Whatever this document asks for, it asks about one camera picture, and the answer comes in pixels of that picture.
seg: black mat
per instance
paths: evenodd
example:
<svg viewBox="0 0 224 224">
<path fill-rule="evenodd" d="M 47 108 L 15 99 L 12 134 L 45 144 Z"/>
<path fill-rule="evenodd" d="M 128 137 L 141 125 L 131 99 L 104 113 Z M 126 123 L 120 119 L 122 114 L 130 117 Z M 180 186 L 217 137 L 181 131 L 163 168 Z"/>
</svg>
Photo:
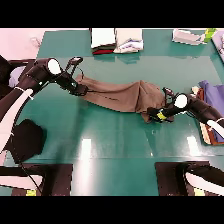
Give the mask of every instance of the black mat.
<svg viewBox="0 0 224 224">
<path fill-rule="evenodd" d="M 155 163 L 158 190 L 160 196 L 181 196 L 178 189 L 176 179 L 176 166 L 182 162 L 157 162 Z M 187 163 L 195 165 L 210 165 L 208 161 L 187 161 Z M 194 188 L 191 185 L 187 185 L 189 196 L 194 196 Z M 205 192 L 205 196 L 217 196 L 216 194 Z"/>
<path fill-rule="evenodd" d="M 72 181 L 72 164 L 31 164 L 24 163 L 25 168 L 31 166 L 47 166 L 48 173 L 46 175 L 43 184 L 40 185 L 40 190 L 43 196 L 70 196 L 71 181 Z M 11 196 L 26 196 L 27 190 L 13 188 Z"/>
</svg>

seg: black chair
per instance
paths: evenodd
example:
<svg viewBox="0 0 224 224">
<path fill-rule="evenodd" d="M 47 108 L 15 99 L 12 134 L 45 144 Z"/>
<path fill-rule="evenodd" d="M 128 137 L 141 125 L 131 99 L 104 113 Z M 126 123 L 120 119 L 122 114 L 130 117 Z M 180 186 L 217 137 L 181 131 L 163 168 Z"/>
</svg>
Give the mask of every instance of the black chair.
<svg viewBox="0 0 224 224">
<path fill-rule="evenodd" d="M 29 71 L 34 63 L 35 59 L 23 59 L 23 60 L 9 60 L 7 61 L 0 55 L 0 99 L 6 96 L 12 91 L 13 88 L 9 87 L 10 73 L 13 69 L 21 66 L 26 66 L 21 76 Z"/>
</svg>

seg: brown garment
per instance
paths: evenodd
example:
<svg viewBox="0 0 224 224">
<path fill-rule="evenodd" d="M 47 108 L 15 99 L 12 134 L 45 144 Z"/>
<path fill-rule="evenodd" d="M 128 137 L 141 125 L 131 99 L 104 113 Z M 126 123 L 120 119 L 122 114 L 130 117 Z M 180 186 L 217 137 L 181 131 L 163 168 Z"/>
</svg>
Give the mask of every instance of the brown garment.
<svg viewBox="0 0 224 224">
<path fill-rule="evenodd" d="M 198 91 L 198 94 L 197 94 L 197 97 L 200 99 L 200 100 L 203 100 L 204 101 L 204 89 L 203 88 L 200 88 L 199 91 Z M 209 131 L 209 126 L 208 125 L 205 125 L 206 127 L 206 131 L 208 133 L 208 136 L 210 138 L 210 142 L 212 145 L 223 145 L 224 142 L 217 142 L 216 141 L 216 138 L 214 136 L 214 133 L 213 131 Z"/>
<path fill-rule="evenodd" d="M 75 80 L 93 91 L 82 96 L 84 100 L 120 112 L 141 113 L 146 122 L 149 121 L 146 114 L 148 107 L 161 108 L 165 104 L 160 88 L 142 80 L 129 84 L 112 84 L 86 76 L 82 79 L 82 75 L 78 75 Z"/>
</svg>

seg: table surface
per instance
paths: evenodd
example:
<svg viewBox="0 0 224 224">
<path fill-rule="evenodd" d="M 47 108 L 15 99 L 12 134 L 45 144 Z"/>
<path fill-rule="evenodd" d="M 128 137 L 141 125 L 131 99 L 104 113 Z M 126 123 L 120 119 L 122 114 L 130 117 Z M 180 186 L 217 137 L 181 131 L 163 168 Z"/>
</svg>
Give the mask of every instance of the table surface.
<svg viewBox="0 0 224 224">
<path fill-rule="evenodd" d="M 202 80 L 223 83 L 212 42 L 174 43 L 172 30 L 143 30 L 143 39 L 139 53 L 93 57 L 88 30 L 46 32 L 38 58 L 56 57 L 65 68 L 71 57 L 82 56 L 88 77 L 117 84 L 141 79 L 174 92 L 190 93 Z M 26 162 L 74 164 L 71 195 L 158 195 L 155 162 L 208 160 L 224 170 L 224 147 L 206 145 L 198 122 L 186 115 L 171 124 L 146 124 L 139 114 L 105 109 L 52 84 L 27 103 L 17 123 L 25 118 L 48 133 L 42 154 Z M 10 153 L 4 165 L 14 165 Z M 0 195 L 10 194 L 0 188 Z"/>
</svg>

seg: purple cloth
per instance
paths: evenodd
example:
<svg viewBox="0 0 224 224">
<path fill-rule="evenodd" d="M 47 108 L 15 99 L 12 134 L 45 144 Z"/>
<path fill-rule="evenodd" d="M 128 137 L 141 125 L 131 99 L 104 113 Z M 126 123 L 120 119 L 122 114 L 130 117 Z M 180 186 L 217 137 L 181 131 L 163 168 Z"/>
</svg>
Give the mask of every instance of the purple cloth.
<svg viewBox="0 0 224 224">
<path fill-rule="evenodd" d="M 204 89 L 204 101 L 217 109 L 224 115 L 224 85 L 213 86 L 207 80 L 199 82 L 199 86 Z M 213 130 L 217 142 L 224 142 L 224 139 Z"/>
</svg>

